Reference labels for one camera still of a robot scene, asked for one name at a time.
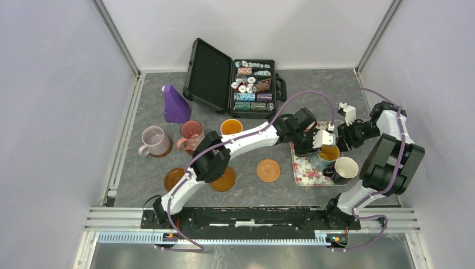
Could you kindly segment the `brown wooden coaster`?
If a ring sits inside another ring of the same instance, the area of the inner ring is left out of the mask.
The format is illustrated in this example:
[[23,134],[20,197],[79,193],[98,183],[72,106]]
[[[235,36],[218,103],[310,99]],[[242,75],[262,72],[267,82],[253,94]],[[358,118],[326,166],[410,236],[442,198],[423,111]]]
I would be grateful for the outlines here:
[[153,157],[164,157],[164,156],[168,155],[172,151],[172,149],[173,149],[173,140],[170,139],[169,147],[164,153],[158,154],[158,155],[150,153],[150,155],[153,156]]
[[169,192],[184,176],[185,171],[183,168],[173,168],[164,177],[164,187]]
[[236,174],[231,167],[227,167],[223,175],[210,183],[210,186],[213,190],[218,192],[227,192],[229,191],[236,182]]

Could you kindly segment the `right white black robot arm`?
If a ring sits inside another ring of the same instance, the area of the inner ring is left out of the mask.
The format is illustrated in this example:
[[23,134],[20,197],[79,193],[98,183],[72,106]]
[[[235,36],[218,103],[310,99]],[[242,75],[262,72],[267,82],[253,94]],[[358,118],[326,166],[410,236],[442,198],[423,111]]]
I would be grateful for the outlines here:
[[337,127],[337,146],[342,152],[378,138],[359,171],[359,181],[331,199],[324,211],[327,227],[337,229],[353,223],[359,211],[374,200],[400,195],[408,188],[425,155],[425,149],[410,138],[407,113],[388,101],[377,103],[370,119],[356,119]]

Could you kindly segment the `floral mug orange inside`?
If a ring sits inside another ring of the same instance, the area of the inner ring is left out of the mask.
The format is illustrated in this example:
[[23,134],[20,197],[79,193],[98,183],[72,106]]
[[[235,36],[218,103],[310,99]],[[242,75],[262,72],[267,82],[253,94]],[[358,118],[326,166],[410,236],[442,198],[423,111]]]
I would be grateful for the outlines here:
[[222,135],[234,135],[243,131],[242,123],[237,119],[227,119],[222,122],[220,132]]

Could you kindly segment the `lavender ceramic mug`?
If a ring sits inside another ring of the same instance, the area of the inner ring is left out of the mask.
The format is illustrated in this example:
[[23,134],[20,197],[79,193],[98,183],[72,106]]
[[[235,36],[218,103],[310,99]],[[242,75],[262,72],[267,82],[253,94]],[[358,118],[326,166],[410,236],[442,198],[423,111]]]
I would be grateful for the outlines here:
[[150,126],[146,128],[141,135],[143,145],[138,149],[141,157],[152,154],[164,153],[170,144],[170,137],[164,130],[158,126]]

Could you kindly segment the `woven rattan round coaster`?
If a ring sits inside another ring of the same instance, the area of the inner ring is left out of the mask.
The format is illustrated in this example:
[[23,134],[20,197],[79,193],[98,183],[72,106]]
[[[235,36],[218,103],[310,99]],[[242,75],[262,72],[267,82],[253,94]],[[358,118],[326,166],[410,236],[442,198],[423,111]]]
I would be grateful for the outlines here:
[[281,169],[273,159],[264,159],[260,161],[256,168],[257,176],[264,182],[270,183],[277,180],[281,175]]

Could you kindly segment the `blue mug yellow inside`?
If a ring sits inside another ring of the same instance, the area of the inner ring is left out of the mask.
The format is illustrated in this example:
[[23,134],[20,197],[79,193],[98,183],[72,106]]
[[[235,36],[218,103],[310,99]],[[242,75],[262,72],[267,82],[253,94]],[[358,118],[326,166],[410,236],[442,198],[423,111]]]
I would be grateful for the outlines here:
[[320,148],[320,152],[310,158],[310,165],[317,171],[323,171],[329,168],[340,157],[340,150],[337,145],[326,146]]

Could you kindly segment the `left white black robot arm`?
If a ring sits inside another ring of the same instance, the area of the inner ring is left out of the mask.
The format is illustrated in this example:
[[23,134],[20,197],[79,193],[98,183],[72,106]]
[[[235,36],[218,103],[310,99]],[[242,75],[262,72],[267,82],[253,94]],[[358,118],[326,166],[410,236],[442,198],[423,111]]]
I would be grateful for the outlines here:
[[229,162],[247,152],[292,143],[303,147],[306,153],[319,150],[316,143],[319,129],[316,120],[307,108],[295,114],[276,116],[261,125],[237,134],[220,135],[210,132],[205,136],[192,155],[184,174],[164,196],[158,196],[153,203],[154,220],[162,228],[175,224],[176,214],[203,185],[210,184],[223,176]]

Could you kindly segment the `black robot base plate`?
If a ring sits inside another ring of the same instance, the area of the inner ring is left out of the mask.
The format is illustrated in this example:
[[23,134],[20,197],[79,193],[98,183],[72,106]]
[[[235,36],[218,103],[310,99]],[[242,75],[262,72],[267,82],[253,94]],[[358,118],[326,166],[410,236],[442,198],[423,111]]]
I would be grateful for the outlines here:
[[198,239],[312,239],[315,231],[358,230],[354,217],[331,219],[320,207],[184,207],[172,216]]

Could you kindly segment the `pink ceramic mug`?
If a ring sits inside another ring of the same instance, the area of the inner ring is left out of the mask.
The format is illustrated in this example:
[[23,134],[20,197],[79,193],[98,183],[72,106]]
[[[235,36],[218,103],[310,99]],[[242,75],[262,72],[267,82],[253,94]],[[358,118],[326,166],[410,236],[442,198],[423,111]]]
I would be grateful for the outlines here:
[[176,143],[180,151],[192,154],[204,139],[202,124],[197,120],[185,122],[180,129],[181,138]]

